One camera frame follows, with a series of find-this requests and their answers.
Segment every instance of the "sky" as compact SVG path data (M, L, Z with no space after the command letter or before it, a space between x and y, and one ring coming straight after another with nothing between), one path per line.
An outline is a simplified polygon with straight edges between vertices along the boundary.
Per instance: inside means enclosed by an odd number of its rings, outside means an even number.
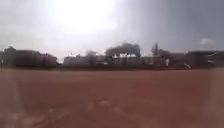
M0 50L59 58L122 42L173 51L224 50L223 0L0 0Z

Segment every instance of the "red dirt field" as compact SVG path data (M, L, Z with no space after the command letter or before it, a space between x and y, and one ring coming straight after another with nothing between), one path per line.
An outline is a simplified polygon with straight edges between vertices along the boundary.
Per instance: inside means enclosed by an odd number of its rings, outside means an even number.
M0 69L0 128L224 128L224 69Z

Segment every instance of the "sun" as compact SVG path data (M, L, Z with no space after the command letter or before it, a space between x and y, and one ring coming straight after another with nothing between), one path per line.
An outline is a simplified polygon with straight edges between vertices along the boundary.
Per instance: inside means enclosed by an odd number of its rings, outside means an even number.
M94 33L113 30L114 21L108 21L115 0L53 0L52 9L59 26L72 33Z

